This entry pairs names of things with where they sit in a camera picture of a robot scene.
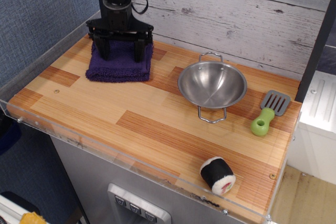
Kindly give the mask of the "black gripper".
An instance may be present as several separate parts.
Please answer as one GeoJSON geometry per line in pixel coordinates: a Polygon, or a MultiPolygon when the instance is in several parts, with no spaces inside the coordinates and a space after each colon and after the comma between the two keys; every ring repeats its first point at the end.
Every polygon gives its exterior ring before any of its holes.
{"type": "Polygon", "coordinates": [[[111,40],[134,41],[134,60],[141,62],[145,43],[153,42],[153,26],[137,20],[133,16],[132,0],[119,5],[102,0],[101,18],[86,22],[89,37],[93,39],[96,49],[103,60],[110,55],[111,40]]]}

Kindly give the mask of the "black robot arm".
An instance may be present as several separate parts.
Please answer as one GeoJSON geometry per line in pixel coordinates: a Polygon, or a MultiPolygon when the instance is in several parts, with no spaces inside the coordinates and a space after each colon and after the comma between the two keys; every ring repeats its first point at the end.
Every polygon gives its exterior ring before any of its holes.
{"type": "Polygon", "coordinates": [[[132,0],[99,0],[101,18],[86,22],[89,37],[93,40],[102,59],[110,56],[110,41],[131,41],[134,43],[134,61],[140,62],[145,47],[153,42],[153,26],[139,21],[133,12],[144,14],[148,4],[142,11],[137,11],[132,0]]]}

